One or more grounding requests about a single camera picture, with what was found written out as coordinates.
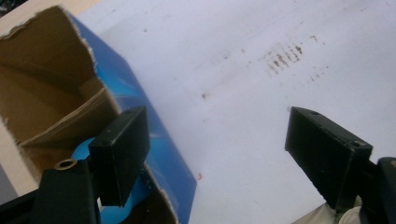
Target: cardboard flap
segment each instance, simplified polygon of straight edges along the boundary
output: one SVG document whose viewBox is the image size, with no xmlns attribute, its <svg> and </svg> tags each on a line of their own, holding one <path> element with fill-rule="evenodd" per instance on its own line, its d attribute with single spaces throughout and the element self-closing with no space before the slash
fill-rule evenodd
<svg viewBox="0 0 396 224">
<path fill-rule="evenodd" d="M 42 76 L 55 74 L 59 80 L 76 85 L 95 76 L 87 46 L 59 7 L 40 12 L 3 36 L 0 63 L 34 72 L 45 70 Z"/>
<path fill-rule="evenodd" d="M 91 100 L 65 116 L 43 133 L 21 143 L 22 147 L 75 147 L 96 136 L 114 119 L 117 111 L 101 89 Z"/>
<path fill-rule="evenodd" d="M 84 104 L 82 96 L 66 86 L 58 88 L 50 79 L 1 64 L 0 80 L 0 114 L 17 142 L 44 132 Z"/>
</svg>

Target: black marks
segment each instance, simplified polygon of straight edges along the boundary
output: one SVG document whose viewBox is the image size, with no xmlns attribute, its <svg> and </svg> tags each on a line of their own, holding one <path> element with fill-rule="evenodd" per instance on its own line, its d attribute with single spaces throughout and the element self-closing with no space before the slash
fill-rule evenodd
<svg viewBox="0 0 396 224">
<path fill-rule="evenodd" d="M 276 56 L 277 56 L 277 58 L 279 59 L 280 62 L 282 62 L 283 64 L 285 64 L 287 67 L 289 67 L 289 64 L 288 64 L 285 60 L 283 60 L 282 55 L 277 54 Z"/>
<path fill-rule="evenodd" d="M 277 44 L 268 50 L 266 54 L 260 57 L 259 61 L 265 60 L 271 72 L 279 74 L 279 72 L 291 67 L 294 63 L 301 60 L 303 49 L 295 44 L 282 45 Z"/>
<path fill-rule="evenodd" d="M 230 51 L 224 50 L 223 52 L 220 53 L 219 56 L 222 57 L 222 60 L 227 61 L 228 59 L 231 58 L 232 54 Z"/>
<path fill-rule="evenodd" d="M 328 65 L 317 65 L 312 67 L 312 76 L 306 81 L 306 84 L 317 82 L 323 77 L 326 77 L 326 70 L 329 69 Z"/>
<path fill-rule="evenodd" d="M 274 66 L 271 63 L 267 63 L 268 67 L 275 72 L 275 74 L 279 74 L 279 72 L 274 68 Z"/>
<path fill-rule="evenodd" d="M 303 50 L 302 50 L 300 47 L 295 46 L 295 48 L 298 50 L 298 52 L 299 52 L 300 54 L 303 54 Z"/>
<path fill-rule="evenodd" d="M 294 52 L 294 49 L 292 49 L 291 46 L 288 46 L 288 49 L 290 53 L 294 56 L 292 62 L 297 63 L 298 61 L 300 61 L 300 58 L 298 57 L 297 53 Z"/>
<path fill-rule="evenodd" d="M 317 38 L 315 35 L 311 35 L 311 36 L 309 36 L 309 38 L 311 38 L 311 39 L 314 39 L 314 40 L 315 40 L 315 42 L 317 42 L 317 43 L 318 43 L 318 38 Z"/>
<path fill-rule="evenodd" d="M 207 100 L 210 95 L 211 95 L 210 92 L 204 92 L 204 93 L 202 93 L 201 97 L 202 97 L 202 99 Z"/>
<path fill-rule="evenodd" d="M 246 67 L 250 67 L 250 66 L 251 66 L 251 61 L 248 61 Z"/>
</svg>

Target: stain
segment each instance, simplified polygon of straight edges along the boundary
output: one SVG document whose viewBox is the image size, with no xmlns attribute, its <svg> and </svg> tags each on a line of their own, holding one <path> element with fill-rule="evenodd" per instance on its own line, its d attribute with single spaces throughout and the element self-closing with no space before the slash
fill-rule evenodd
<svg viewBox="0 0 396 224">
<path fill-rule="evenodd" d="M 298 45 L 282 45 L 276 44 L 273 48 L 268 50 L 266 54 L 259 58 L 259 61 L 264 60 L 271 71 L 278 74 L 301 60 L 303 55 L 303 48 Z"/>
<path fill-rule="evenodd" d="M 282 62 L 283 64 L 285 64 L 287 67 L 289 67 L 288 63 L 287 63 L 285 60 L 283 60 L 282 55 L 277 54 L 276 56 L 277 56 L 277 58 L 279 59 L 280 62 Z"/>
<path fill-rule="evenodd" d="M 315 35 L 311 35 L 311 36 L 309 36 L 309 38 L 311 38 L 311 39 L 314 39 L 314 40 L 315 40 L 315 42 L 317 42 L 317 43 L 318 43 L 318 39 L 317 39 L 317 37 L 316 37 Z"/>
<path fill-rule="evenodd" d="M 290 54 L 288 52 L 285 52 L 286 57 L 289 59 L 289 61 L 291 61 L 291 57 Z"/>
<path fill-rule="evenodd" d="M 275 74 L 279 74 L 279 73 L 277 72 L 277 70 L 274 68 L 273 65 L 271 65 L 270 63 L 268 63 L 267 65 L 268 65 L 268 67 L 269 67 L 273 72 L 275 72 Z"/>
<path fill-rule="evenodd" d="M 295 46 L 295 48 L 298 50 L 298 52 L 299 52 L 300 54 L 303 54 L 303 50 L 302 50 L 300 47 Z"/>
</svg>

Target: blue cardboard box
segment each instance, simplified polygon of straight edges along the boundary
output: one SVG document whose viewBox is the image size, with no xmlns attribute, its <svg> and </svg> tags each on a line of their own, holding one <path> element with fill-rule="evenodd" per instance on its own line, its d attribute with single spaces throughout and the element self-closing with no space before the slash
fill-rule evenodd
<svg viewBox="0 0 396 224">
<path fill-rule="evenodd" d="M 63 9 L 44 10 L 0 38 L 0 102 L 0 115 L 37 180 L 121 111 L 145 105 L 151 147 L 142 175 L 157 196 L 142 203 L 157 209 L 136 212 L 131 223 L 165 218 L 158 204 L 171 214 L 163 223 L 189 222 L 196 180 L 133 71 Z"/>
</svg>

